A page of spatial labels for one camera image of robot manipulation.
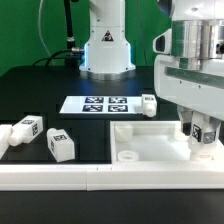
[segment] black tabletop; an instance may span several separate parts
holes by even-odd
[[[83,79],[79,71],[62,67],[11,69],[0,78],[0,124],[15,124],[29,114],[40,115],[44,131],[30,144],[10,147],[0,163],[56,163],[46,145],[46,130],[51,127],[64,128],[75,140],[77,159],[69,163],[110,163],[109,121],[148,118],[60,116],[65,97],[141,96],[154,94],[153,85],[151,67],[138,67],[134,78],[110,82]],[[178,119],[176,105],[157,100],[158,114],[154,119]],[[224,220],[223,190],[0,192],[0,198],[2,224],[222,224]]]
[[[15,124],[26,115],[42,116],[44,131],[30,144],[9,147],[1,164],[56,163],[47,148],[49,128],[65,129],[75,142],[76,158],[67,164],[110,163],[112,120],[150,120],[142,114],[59,114],[66,96],[141,96],[155,94],[152,67],[137,67],[133,78],[99,81],[63,67],[17,67],[0,78],[0,123]],[[176,105],[157,99],[154,119],[178,119]]]

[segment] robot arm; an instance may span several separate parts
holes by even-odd
[[[154,40],[154,51],[166,54],[155,61],[156,93],[178,105],[183,130],[191,124],[192,157],[212,156],[224,120],[224,1],[159,0],[158,5],[172,17],[172,29]]]
[[[132,75],[131,48],[125,38],[125,1],[89,0],[90,39],[81,75],[115,80]]]

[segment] green background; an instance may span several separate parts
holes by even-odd
[[[153,65],[153,39],[170,26],[170,20],[156,6],[157,0],[139,0],[148,65]],[[39,0],[0,1],[0,76],[8,69],[32,65],[47,57],[38,35]],[[89,38],[89,1],[72,3],[73,30],[77,45]],[[42,33],[51,53],[66,48],[63,0],[45,0]],[[126,38],[132,45],[132,62],[144,66],[143,45],[136,0],[126,0]]]

